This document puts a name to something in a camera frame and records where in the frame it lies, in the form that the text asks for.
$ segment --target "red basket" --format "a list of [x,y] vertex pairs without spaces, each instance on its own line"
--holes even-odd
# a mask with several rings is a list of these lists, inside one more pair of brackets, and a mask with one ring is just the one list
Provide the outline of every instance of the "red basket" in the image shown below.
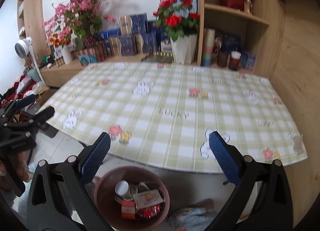
[[246,0],[220,0],[220,5],[244,12],[245,1]]

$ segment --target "floor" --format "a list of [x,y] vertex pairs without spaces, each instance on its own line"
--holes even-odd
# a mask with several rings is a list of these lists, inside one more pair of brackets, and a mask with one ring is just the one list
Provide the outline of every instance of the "floor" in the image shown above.
[[[49,163],[63,162],[70,155],[78,155],[83,149],[83,146],[78,141],[61,132],[58,132],[54,138],[49,138],[42,133],[38,133],[36,142],[37,147],[34,149],[30,163],[39,162],[42,159],[47,160]],[[190,206],[208,198],[211,198],[214,201],[215,209],[218,211],[223,207],[234,188],[233,184],[223,186],[222,183],[226,181],[224,175],[163,170],[135,162],[125,161],[109,155],[106,156],[104,163],[100,166],[96,176],[102,177],[113,168],[128,165],[148,169],[163,180],[168,187],[170,194],[170,211]],[[242,216],[247,216],[250,213],[256,195],[257,187],[253,190]],[[156,230],[169,230],[169,227],[163,223]]]

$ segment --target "blue gripper pad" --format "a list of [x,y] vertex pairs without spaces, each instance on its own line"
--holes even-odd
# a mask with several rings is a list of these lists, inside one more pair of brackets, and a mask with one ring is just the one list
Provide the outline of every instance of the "blue gripper pad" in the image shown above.
[[103,159],[110,150],[110,136],[107,133],[102,133],[93,145],[95,147],[80,167],[80,183],[82,185],[91,183],[96,175]]
[[223,173],[226,175],[227,180],[238,186],[241,180],[240,160],[242,159],[242,155],[234,146],[228,145],[218,132],[210,134],[209,147],[222,168]]

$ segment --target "stacked cups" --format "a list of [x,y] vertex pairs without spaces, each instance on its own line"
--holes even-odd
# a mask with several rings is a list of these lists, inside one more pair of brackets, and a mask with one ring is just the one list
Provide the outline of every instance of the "stacked cups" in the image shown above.
[[213,29],[207,29],[205,33],[202,49],[201,66],[210,67],[211,65],[215,32],[216,31]]

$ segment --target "pink trash bin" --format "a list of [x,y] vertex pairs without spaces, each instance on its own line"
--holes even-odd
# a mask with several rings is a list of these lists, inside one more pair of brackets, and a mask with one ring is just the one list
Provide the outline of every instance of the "pink trash bin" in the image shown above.
[[[150,190],[158,189],[164,202],[160,213],[150,220],[130,220],[121,218],[121,205],[113,197],[116,184],[126,180],[132,184],[145,182]],[[109,171],[97,184],[94,203],[107,223],[120,231],[150,231],[158,227],[166,218],[170,207],[168,190],[162,180],[154,173],[138,167],[120,167]]]

